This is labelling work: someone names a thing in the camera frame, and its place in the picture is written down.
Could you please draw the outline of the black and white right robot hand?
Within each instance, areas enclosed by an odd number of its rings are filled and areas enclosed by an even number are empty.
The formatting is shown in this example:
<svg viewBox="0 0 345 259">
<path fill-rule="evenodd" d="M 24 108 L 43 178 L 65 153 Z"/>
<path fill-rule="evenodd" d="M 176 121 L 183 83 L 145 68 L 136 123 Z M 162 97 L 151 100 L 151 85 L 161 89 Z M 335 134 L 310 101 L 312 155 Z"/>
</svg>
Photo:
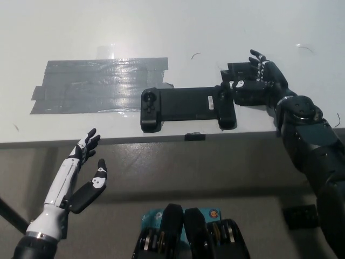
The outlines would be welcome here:
<svg viewBox="0 0 345 259">
<path fill-rule="evenodd" d="M 251 49 L 247 62 L 228 63 L 227 78 L 232 82 L 233 97 L 240 106 L 266 105 L 275 108 L 280 99 L 295 94 L 273 61 Z"/>
</svg>

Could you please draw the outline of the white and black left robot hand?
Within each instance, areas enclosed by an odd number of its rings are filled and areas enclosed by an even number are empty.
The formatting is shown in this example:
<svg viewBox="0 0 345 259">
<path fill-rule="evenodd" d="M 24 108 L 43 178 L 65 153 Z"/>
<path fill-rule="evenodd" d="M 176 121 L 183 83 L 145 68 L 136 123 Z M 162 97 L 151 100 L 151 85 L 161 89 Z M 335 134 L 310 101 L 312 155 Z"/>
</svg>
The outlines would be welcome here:
<svg viewBox="0 0 345 259">
<path fill-rule="evenodd" d="M 45 198 L 43 211 L 29 224 L 26 236 L 53 242 L 65 239 L 69 213 L 81 213 L 106 189 L 107 167 L 105 160 L 100 159 L 92 179 L 74 191 L 78 174 L 95 154 L 99 140 L 94 128 L 75 145 L 61 164 Z"/>
</svg>

